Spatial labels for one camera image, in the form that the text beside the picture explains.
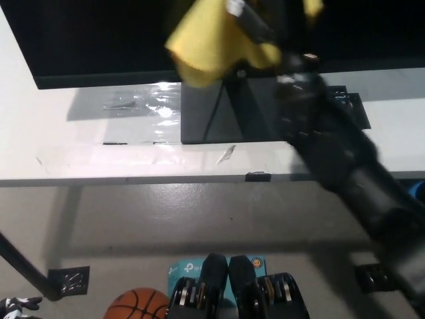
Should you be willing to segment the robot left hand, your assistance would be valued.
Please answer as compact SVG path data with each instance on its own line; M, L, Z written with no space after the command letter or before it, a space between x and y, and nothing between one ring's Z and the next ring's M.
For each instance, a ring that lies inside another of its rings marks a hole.
M36 316L24 314L24 309L36 311L40 309L43 297L4 298L1 300L1 319L38 319Z

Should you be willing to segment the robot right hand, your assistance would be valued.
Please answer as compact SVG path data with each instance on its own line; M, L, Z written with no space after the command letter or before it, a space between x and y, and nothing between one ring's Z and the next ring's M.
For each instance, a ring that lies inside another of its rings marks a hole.
M323 9L322 1L227 1L226 10L252 43L276 49L268 63L279 75L315 72L318 58L308 52L306 38Z

